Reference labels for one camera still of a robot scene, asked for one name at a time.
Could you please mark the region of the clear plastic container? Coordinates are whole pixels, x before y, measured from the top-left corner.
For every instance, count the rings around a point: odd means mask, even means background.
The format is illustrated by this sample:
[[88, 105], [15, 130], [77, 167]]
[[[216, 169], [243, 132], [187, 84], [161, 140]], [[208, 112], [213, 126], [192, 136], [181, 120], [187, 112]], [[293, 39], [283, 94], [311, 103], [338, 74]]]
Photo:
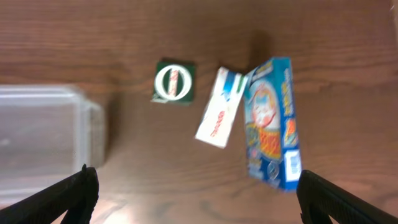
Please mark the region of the clear plastic container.
[[103, 165], [104, 109], [75, 86], [1, 85], [1, 206]]

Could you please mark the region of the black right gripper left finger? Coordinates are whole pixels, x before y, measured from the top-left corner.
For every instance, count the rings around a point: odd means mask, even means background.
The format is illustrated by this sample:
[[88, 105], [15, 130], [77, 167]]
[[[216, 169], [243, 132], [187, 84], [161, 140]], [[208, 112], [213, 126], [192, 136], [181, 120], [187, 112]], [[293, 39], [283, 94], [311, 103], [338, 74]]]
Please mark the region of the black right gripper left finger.
[[96, 169], [83, 165], [81, 171], [1, 210], [1, 224], [62, 223], [88, 224], [99, 199]]

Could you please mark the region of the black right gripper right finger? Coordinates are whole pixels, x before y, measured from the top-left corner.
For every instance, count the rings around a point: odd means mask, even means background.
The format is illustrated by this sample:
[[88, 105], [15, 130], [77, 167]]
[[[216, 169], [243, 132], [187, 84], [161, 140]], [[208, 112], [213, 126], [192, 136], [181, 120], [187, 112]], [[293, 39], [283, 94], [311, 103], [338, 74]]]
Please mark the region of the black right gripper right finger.
[[394, 217], [310, 170], [301, 172], [297, 197], [304, 224], [397, 224]]

